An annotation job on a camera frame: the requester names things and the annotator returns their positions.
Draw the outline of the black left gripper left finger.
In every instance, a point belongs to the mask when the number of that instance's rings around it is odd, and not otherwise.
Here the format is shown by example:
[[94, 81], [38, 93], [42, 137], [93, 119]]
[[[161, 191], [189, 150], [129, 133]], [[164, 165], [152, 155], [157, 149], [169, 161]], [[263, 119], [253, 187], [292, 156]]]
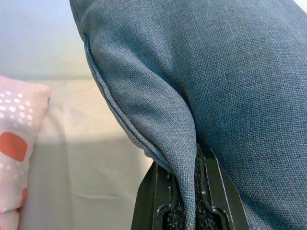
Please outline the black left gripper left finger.
[[180, 191], [174, 175], [153, 162], [143, 178], [135, 202], [136, 230], [169, 230]]

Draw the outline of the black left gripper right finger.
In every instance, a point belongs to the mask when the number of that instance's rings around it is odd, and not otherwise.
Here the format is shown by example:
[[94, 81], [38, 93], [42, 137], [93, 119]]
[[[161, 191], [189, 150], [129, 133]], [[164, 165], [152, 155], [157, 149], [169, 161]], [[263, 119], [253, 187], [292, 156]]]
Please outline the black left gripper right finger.
[[198, 145], [199, 188], [205, 213], [219, 230], [248, 230], [248, 221], [239, 192], [213, 151]]

